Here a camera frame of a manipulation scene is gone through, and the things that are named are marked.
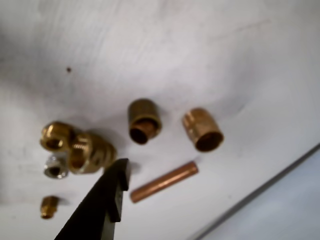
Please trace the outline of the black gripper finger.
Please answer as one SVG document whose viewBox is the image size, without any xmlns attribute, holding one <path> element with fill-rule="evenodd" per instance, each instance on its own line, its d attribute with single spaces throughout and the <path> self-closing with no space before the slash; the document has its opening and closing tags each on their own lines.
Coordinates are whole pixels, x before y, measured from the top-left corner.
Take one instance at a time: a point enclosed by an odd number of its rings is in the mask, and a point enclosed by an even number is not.
<svg viewBox="0 0 320 240">
<path fill-rule="evenodd" d="M 130 161 L 116 160 L 88 192 L 56 240 L 112 240 L 121 221 L 123 193 L 128 191 Z"/>
</svg>

